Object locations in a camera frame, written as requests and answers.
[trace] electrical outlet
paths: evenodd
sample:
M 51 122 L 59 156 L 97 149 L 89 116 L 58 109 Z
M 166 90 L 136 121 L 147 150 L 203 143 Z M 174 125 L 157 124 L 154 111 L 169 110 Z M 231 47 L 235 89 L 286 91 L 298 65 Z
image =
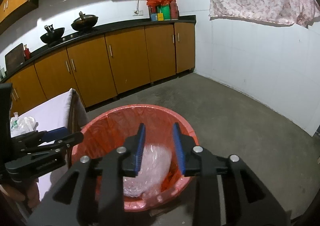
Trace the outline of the electrical outlet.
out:
M 133 11 L 132 16 L 143 16 L 143 10 L 139 10 L 139 14 L 136 14 L 136 11 Z

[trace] red trash bin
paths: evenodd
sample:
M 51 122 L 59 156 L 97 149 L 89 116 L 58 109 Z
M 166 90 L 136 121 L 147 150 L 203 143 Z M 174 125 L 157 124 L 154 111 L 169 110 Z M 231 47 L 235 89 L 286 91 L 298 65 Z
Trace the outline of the red trash bin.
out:
M 155 197 L 141 198 L 124 197 L 126 212 L 139 212 L 155 208 L 177 197 L 188 185 L 191 178 L 181 175 L 172 139 L 172 126 L 180 125 L 183 134 L 192 136 L 199 145 L 195 132 L 190 124 L 172 110 L 156 105 L 126 105 L 101 114 L 88 123 L 83 129 L 84 140 L 72 150 L 72 163 L 84 155 L 99 158 L 111 150 L 123 145 L 124 140 L 138 131 L 140 123 L 146 126 L 146 144 L 165 145 L 172 151 L 169 173 L 161 185 L 161 193 Z M 100 180 L 96 195 L 99 196 Z

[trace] black countertop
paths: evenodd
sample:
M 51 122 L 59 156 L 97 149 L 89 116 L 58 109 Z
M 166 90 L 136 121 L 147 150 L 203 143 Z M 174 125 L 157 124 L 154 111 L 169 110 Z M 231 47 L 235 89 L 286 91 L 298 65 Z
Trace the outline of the black countertop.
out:
M 65 37 L 62 37 L 60 40 L 56 41 L 55 43 L 47 44 L 42 46 L 41 48 L 36 49 L 31 53 L 31 58 L 18 66 L 13 72 L 6 74 L 6 76 L 0 81 L 0 83 L 5 82 L 8 80 L 11 76 L 18 73 L 21 69 L 28 66 L 29 64 L 32 64 L 35 60 L 50 54 L 51 52 L 66 47 L 68 45 L 74 44 L 78 41 L 88 39 L 91 37 L 95 37 L 100 34 L 104 34 L 107 32 L 120 30 L 120 29 L 127 29 L 127 28 L 134 28 L 139 26 L 150 26 L 150 25 L 165 25 L 165 24 L 171 24 L 176 22 L 188 22 L 188 23 L 196 23 L 196 16 L 195 15 L 187 15 L 187 16 L 180 16 L 179 20 L 172 20 L 172 21 L 151 21 L 148 19 L 137 19 L 137 20 L 128 20 L 128 21 L 118 21 L 108 24 L 103 24 L 99 26 L 95 26 L 92 29 L 86 31 L 86 32 L 75 32 L 72 34 L 69 34 Z

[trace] yellow box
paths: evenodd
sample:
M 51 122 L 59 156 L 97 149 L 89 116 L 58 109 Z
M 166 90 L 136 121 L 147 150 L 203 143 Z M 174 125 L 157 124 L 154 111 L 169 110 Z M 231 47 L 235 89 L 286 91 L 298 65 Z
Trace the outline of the yellow box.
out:
M 164 21 L 163 13 L 158 13 L 158 21 Z

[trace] pot handle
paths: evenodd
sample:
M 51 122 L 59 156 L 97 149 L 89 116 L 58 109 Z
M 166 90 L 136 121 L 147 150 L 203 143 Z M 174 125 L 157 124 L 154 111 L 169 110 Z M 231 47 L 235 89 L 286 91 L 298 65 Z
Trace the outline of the pot handle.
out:
M 81 20 L 84 20 L 84 16 L 83 15 L 84 14 L 82 12 L 79 12 L 79 16 L 80 16 Z
M 45 25 L 44 28 L 48 33 L 51 33 L 51 30 L 49 29 L 48 25 Z

